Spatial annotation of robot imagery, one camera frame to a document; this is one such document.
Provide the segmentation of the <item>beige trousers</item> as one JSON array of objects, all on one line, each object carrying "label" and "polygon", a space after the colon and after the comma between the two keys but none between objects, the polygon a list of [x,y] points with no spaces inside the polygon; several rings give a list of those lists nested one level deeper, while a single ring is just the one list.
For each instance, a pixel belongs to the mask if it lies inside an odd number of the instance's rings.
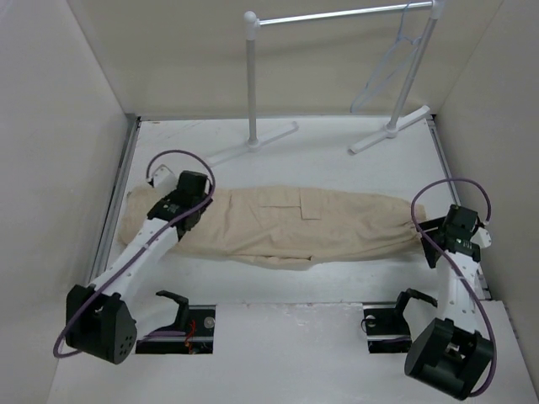
[{"label": "beige trousers", "polygon": [[199,223],[172,248],[192,258],[224,258],[267,268],[388,258],[419,247],[397,197],[285,185],[218,189]]}]

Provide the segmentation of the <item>light blue wire hanger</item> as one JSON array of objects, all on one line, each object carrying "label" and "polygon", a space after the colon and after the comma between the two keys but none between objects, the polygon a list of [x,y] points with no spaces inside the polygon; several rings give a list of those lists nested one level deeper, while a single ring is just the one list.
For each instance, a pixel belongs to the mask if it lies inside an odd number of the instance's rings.
[{"label": "light blue wire hanger", "polygon": [[372,99],[383,92],[390,81],[411,62],[419,49],[423,35],[408,35],[405,32],[405,20],[411,11],[411,3],[412,1],[408,1],[400,14],[399,26],[393,43],[379,60],[365,86],[351,102],[351,114],[359,113]]}]

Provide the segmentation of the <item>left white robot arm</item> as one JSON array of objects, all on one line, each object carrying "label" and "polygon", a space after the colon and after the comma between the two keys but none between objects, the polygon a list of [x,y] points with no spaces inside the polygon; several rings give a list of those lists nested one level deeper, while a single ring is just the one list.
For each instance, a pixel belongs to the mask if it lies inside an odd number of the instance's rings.
[{"label": "left white robot arm", "polygon": [[135,313],[135,294],[157,262],[198,224],[212,202],[215,176],[193,171],[174,176],[159,168],[150,184],[159,198],[123,253],[89,285],[76,284],[67,294],[59,340],[73,354],[112,364],[128,357],[139,331],[150,329]]}]

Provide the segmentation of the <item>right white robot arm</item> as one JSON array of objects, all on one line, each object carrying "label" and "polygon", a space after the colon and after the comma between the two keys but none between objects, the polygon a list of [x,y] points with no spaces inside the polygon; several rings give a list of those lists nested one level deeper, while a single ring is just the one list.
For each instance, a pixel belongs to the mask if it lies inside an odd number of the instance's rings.
[{"label": "right white robot arm", "polygon": [[481,312],[473,288],[481,250],[490,245],[474,210],[451,205],[448,213],[419,224],[424,256],[438,274],[436,300],[417,294],[435,306],[429,325],[413,340],[404,373],[448,396],[463,401],[487,366],[494,363],[495,343],[479,331]]}]

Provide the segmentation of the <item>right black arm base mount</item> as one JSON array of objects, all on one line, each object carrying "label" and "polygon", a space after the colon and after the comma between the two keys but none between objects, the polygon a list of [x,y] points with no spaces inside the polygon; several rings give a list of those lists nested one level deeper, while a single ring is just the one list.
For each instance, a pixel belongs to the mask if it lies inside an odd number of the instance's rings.
[{"label": "right black arm base mount", "polygon": [[437,299],[418,290],[401,291],[396,301],[362,306],[361,330],[366,334],[370,354],[406,354],[413,340],[404,310],[415,299],[437,307]]}]

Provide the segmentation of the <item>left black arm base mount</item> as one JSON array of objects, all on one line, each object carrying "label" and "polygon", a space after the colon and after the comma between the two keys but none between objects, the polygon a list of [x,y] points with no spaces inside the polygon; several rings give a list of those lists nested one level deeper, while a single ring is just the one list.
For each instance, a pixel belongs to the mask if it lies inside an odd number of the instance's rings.
[{"label": "left black arm base mount", "polygon": [[192,305],[166,290],[156,293],[157,306],[143,312],[136,354],[212,354],[216,307]]}]

